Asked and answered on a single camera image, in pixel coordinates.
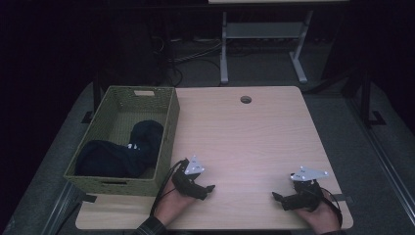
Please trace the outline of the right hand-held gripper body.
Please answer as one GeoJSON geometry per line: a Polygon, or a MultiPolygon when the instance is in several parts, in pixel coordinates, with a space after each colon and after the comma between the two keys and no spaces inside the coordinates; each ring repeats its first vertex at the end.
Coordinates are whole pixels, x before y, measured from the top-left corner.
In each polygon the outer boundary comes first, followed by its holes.
{"type": "Polygon", "coordinates": [[[292,173],[290,178],[294,183],[295,195],[286,196],[291,204],[291,208],[285,211],[299,209],[316,210],[323,198],[321,187],[317,180],[328,177],[329,173],[325,170],[318,170],[301,166],[300,169],[292,173]]]}

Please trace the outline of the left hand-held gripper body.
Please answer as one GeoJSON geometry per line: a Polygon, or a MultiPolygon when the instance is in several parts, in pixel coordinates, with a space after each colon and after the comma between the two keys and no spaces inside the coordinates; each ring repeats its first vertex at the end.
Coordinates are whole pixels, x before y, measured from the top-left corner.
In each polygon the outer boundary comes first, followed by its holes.
{"type": "Polygon", "coordinates": [[[175,189],[182,195],[197,199],[197,194],[203,192],[203,186],[197,184],[195,179],[205,171],[198,158],[193,156],[179,161],[172,169],[171,181],[175,189]]]}

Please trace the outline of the dark blue knit sweater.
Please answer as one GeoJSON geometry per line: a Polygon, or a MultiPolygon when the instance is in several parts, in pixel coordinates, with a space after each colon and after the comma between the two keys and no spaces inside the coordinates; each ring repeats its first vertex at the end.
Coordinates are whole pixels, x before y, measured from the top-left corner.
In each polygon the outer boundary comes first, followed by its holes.
{"type": "Polygon", "coordinates": [[[92,140],[81,149],[75,175],[138,178],[155,167],[161,148],[163,126],[154,120],[137,122],[125,146],[104,140],[92,140]]]}

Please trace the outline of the green woven basket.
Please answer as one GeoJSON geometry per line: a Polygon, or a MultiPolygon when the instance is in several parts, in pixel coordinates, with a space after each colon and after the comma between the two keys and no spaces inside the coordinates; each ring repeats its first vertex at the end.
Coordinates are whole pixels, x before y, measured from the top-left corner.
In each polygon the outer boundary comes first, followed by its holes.
{"type": "Polygon", "coordinates": [[[154,197],[169,169],[180,106],[173,87],[111,86],[92,118],[64,178],[90,194],[113,194],[154,197]],[[133,178],[80,176],[75,165],[84,145],[103,140],[125,146],[133,126],[154,120],[163,126],[157,163],[133,178]]]}

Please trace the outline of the person's left hand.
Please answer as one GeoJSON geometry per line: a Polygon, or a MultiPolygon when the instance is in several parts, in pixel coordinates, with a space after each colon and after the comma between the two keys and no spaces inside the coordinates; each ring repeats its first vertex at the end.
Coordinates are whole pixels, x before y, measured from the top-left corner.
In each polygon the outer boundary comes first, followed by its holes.
{"type": "Polygon", "coordinates": [[[154,217],[164,226],[168,226],[195,202],[195,198],[180,194],[171,180],[168,180],[156,206],[154,217]]]}

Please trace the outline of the person's right hand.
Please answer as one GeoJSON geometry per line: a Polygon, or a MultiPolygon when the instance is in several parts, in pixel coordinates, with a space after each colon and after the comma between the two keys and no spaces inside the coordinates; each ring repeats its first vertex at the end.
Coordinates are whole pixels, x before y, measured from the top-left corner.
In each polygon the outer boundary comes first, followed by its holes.
{"type": "Polygon", "coordinates": [[[342,230],[337,214],[328,204],[321,202],[315,211],[307,209],[295,210],[295,213],[308,223],[316,235],[342,230]]]}

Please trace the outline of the black metal stand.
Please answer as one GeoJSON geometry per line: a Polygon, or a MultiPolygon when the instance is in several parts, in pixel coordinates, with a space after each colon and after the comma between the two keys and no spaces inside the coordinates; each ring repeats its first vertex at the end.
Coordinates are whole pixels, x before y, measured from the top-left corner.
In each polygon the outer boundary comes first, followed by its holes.
{"type": "Polygon", "coordinates": [[[371,128],[373,125],[385,125],[386,122],[383,119],[382,115],[378,111],[370,110],[371,77],[367,67],[363,67],[362,72],[363,75],[360,79],[360,118],[367,128],[371,128]]]}

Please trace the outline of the aluminium floor rail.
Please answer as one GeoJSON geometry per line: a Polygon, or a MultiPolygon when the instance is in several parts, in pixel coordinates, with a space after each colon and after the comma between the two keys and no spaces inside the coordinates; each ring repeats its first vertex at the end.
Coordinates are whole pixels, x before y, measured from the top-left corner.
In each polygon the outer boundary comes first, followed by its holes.
{"type": "Polygon", "coordinates": [[[370,145],[374,149],[382,171],[390,182],[390,185],[398,197],[404,211],[411,220],[412,224],[415,226],[415,197],[411,195],[408,188],[402,181],[400,175],[390,160],[390,156],[387,154],[380,139],[373,130],[374,126],[386,126],[387,124],[385,120],[378,111],[372,112],[374,116],[373,119],[370,119],[370,116],[363,117],[360,114],[360,108],[357,103],[352,99],[347,99],[346,104],[351,109],[351,112],[356,118],[360,129],[363,131],[370,145]]]}
{"type": "Polygon", "coordinates": [[[81,205],[83,193],[67,182],[50,213],[41,235],[59,235],[70,217],[81,205]]]}

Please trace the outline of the white metal table frame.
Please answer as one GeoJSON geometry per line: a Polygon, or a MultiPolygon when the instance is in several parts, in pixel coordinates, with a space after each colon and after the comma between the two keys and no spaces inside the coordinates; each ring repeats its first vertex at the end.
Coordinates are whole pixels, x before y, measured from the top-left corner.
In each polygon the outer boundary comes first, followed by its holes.
{"type": "Polygon", "coordinates": [[[220,83],[229,82],[227,42],[231,39],[296,39],[297,47],[289,53],[291,63],[300,84],[308,80],[300,62],[300,53],[310,28],[311,20],[318,6],[344,4],[349,0],[208,0],[212,7],[226,7],[222,11],[221,52],[220,52],[220,83]],[[277,11],[283,7],[293,10],[295,7],[304,8],[305,15],[297,22],[265,22],[265,23],[234,23],[229,22],[228,13],[231,10],[258,7],[261,11],[277,11]]]}

